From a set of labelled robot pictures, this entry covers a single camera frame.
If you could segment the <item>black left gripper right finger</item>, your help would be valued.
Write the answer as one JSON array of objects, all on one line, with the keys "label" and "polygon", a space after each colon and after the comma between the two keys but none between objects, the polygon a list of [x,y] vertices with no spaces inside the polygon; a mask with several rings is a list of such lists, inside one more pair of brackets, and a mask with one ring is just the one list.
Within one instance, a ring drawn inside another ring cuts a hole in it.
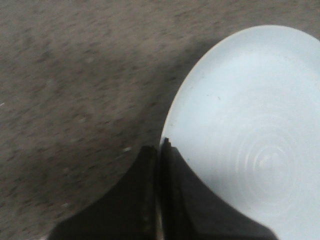
[{"label": "black left gripper right finger", "polygon": [[161,146],[161,215],[166,240],[273,240],[275,234],[215,195],[176,147]]}]

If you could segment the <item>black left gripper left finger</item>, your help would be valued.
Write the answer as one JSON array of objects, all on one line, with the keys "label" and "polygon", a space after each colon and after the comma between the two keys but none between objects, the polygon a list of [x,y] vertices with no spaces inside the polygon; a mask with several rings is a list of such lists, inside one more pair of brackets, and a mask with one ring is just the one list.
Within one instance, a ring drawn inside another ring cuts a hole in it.
[{"label": "black left gripper left finger", "polygon": [[50,240],[154,240],[157,150],[143,146],[102,198],[59,223]]}]

